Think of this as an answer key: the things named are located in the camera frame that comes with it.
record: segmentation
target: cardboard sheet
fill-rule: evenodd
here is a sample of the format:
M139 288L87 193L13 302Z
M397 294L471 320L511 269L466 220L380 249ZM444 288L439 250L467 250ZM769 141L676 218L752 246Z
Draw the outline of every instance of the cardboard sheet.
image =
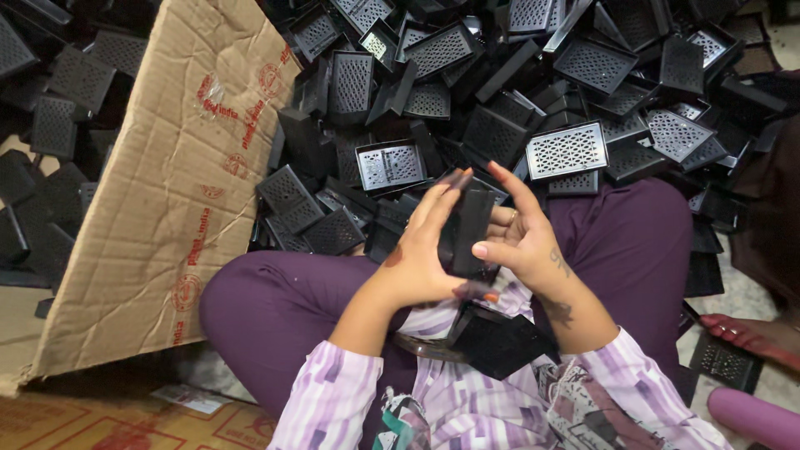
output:
M200 293L246 250L299 71L255 2L163 2L32 364L0 358L0 394L202 339Z

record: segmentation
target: foot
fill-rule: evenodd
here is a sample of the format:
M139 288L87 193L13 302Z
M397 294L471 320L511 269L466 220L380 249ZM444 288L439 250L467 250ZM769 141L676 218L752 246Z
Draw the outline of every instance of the foot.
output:
M701 315L700 321L712 335L800 372L800 328L783 322L734 319L724 314Z

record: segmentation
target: wrist tattoo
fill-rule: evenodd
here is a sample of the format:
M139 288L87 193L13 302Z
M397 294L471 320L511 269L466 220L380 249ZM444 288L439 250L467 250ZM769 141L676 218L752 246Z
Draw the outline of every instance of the wrist tattoo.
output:
M572 307L566 303L562 302L554 302L551 299L548 299L544 295L537 296L539 299L539 303L542 304L542 307L545 308L545 312L547 313L547 317L550 318L550 322L558 322L567 330L571 330L569 322L572 322Z
M572 269L570 269L570 266L566 265L566 261L561 257L561 253L559 253L555 247L550 250L550 261L557 263L559 269L564 269L564 275L566 275L566 278L570 278Z

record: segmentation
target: leg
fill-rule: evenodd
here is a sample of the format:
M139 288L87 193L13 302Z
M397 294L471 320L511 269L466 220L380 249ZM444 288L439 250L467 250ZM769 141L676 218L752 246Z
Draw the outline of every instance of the leg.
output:
M800 326L790 317L767 322L705 314L700 320L712 335L800 372Z
M378 265L363 256L333 257L256 251L228 263L208 283L200 322L209 341L271 416L278 418L306 355L334 330L350 297ZM396 330L408 316L398 313ZM382 353L384 371L364 422L374 436L386 386L411 393L417 360L393 344ZM363 444L371 448L372 438Z
M552 201L550 221L567 263L671 378L692 237L686 200L657 179L606 185L596 197Z

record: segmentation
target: person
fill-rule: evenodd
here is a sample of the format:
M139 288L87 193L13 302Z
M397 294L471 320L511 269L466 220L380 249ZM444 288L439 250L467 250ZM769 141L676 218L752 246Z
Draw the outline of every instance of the person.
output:
M465 291L489 292L438 261L440 230L472 176L456 171L428 190L380 266L260 251L208 283L205 333L280 416L269 448L731 448L665 376L678 367L686 200L646 179L554 200L548 219L521 180L497 163L489 171L516 209L495 207L473 246L502 265L498 295L478 301L548 319L561 364L540 356L501 381L386 340L441 338Z
M771 94L794 101L787 87L800 86L800 72L784 71L762 79ZM800 372L800 115L782 121L768 153L756 154L737 178L734 192L749 199L745 229L730 237L731 263L765 287L779 316L773 321L723 314L701 316L701 323L733 345Z

